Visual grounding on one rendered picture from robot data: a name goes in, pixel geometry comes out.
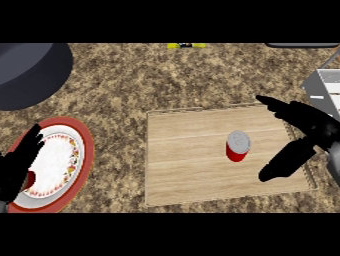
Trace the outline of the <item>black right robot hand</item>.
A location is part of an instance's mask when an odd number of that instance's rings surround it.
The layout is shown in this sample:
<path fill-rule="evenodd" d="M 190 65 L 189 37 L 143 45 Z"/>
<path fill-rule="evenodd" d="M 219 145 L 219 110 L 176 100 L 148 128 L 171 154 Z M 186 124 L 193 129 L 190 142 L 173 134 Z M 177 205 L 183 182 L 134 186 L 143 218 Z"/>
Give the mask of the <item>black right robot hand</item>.
<path fill-rule="evenodd" d="M 291 141 L 278 152 L 258 173 L 258 180 L 269 181 L 278 177 L 289 177 L 316 154 L 314 146 L 328 150 L 340 142 L 340 122 L 310 105 L 257 95 L 255 99 L 267 106 L 275 117 L 282 119 L 303 133 L 304 137 Z"/>

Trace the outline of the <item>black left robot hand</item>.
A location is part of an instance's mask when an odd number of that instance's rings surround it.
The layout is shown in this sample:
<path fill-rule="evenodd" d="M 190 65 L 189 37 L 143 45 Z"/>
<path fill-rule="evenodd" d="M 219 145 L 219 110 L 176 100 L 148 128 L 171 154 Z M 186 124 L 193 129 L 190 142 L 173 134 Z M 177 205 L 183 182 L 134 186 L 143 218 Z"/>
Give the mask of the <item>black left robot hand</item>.
<path fill-rule="evenodd" d="M 40 125 L 27 132 L 16 149 L 6 155 L 0 153 L 0 201 L 9 204 L 22 189 L 28 169 L 44 145 Z"/>

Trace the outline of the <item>red can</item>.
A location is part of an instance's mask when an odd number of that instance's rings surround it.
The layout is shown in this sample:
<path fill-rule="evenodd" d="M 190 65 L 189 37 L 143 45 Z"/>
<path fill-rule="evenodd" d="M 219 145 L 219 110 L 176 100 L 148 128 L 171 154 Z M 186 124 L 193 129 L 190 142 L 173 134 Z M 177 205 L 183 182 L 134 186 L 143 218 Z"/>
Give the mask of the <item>red can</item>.
<path fill-rule="evenodd" d="M 226 157 L 230 161 L 244 160 L 250 151 L 250 137 L 242 131 L 233 131 L 226 139 Z"/>

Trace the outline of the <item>pale wooden tray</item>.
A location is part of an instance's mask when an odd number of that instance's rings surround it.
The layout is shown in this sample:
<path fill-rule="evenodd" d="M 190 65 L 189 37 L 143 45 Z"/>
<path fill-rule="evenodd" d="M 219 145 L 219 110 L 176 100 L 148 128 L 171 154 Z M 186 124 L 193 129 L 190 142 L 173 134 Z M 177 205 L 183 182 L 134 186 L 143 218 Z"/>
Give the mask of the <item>pale wooden tray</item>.
<path fill-rule="evenodd" d="M 294 129 L 261 104 L 226 109 L 152 111 L 146 114 L 145 203 L 164 206 L 317 188 L 301 167 L 286 178 L 258 180 L 258 171 L 295 139 Z M 250 137 L 244 160 L 226 156 L 233 131 Z"/>

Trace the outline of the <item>white plate with red rim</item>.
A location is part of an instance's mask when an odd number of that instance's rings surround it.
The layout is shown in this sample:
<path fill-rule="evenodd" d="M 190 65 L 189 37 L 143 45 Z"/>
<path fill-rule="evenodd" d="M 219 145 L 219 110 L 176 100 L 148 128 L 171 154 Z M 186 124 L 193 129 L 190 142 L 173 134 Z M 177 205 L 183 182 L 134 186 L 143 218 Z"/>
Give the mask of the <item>white plate with red rim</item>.
<path fill-rule="evenodd" d="M 87 126 L 71 117 L 40 122 L 44 146 L 30 170 L 34 184 L 7 206 L 9 213 L 59 212 L 74 199 L 93 164 L 93 138 Z"/>

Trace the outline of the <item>dark grey flat object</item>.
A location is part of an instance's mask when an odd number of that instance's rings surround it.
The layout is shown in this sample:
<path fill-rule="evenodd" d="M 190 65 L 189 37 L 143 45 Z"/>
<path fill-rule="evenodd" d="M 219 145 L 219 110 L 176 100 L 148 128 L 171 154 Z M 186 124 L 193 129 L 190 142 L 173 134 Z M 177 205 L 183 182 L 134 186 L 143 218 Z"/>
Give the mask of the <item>dark grey flat object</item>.
<path fill-rule="evenodd" d="M 335 48 L 340 43 L 264 43 L 270 48 Z"/>

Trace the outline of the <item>dark grey pot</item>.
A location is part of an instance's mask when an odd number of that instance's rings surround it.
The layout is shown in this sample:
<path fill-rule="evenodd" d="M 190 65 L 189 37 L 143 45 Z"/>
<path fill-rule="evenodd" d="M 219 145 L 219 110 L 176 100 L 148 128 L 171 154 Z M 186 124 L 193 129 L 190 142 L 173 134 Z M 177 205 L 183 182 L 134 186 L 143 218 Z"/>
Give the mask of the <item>dark grey pot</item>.
<path fill-rule="evenodd" d="M 71 70 L 66 43 L 0 43 L 0 110 L 19 110 L 44 101 Z"/>

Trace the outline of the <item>yellow and black object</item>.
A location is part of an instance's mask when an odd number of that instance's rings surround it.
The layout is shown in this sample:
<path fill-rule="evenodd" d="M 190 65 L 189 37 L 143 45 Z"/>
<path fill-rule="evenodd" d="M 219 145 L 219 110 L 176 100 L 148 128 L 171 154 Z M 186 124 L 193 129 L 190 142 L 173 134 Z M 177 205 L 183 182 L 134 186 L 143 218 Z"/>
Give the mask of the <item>yellow and black object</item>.
<path fill-rule="evenodd" d="M 205 43 L 167 43 L 167 49 L 205 48 Z"/>

